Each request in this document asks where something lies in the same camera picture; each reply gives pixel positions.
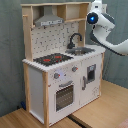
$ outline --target oven handle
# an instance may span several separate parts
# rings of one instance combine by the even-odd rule
[[[59,87],[66,87],[66,86],[70,85],[72,82],[73,82],[73,81],[71,80],[71,81],[69,81],[69,82],[66,83],[66,84],[61,84],[61,85],[59,85]]]
[[[85,76],[83,76],[83,80],[84,80],[84,87],[82,87],[82,90],[85,90],[85,88],[86,88],[86,78],[85,78]]]

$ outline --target gray wall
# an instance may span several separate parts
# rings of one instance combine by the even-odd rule
[[[0,1],[0,116],[16,110],[25,101],[23,65],[23,24],[20,4],[45,2],[72,2],[75,0],[1,0]],[[127,0],[103,0],[108,4],[108,13],[116,20],[116,27],[108,41],[118,44],[128,38]],[[87,25],[86,43],[91,26]],[[103,79],[128,88],[128,57],[120,57],[106,51]]]

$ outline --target cabinet door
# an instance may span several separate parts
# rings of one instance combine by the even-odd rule
[[[84,106],[99,96],[102,55],[82,61],[80,106]]]

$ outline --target control knob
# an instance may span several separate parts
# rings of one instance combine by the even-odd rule
[[[77,67],[73,67],[72,71],[75,72],[78,68]]]
[[[55,78],[55,79],[58,79],[59,77],[60,77],[60,74],[58,74],[58,73],[55,73],[55,74],[54,74],[54,78]]]

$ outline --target toy kitchen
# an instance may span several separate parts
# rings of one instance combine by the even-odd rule
[[[48,128],[101,96],[105,49],[85,43],[89,2],[21,6],[26,109]]]

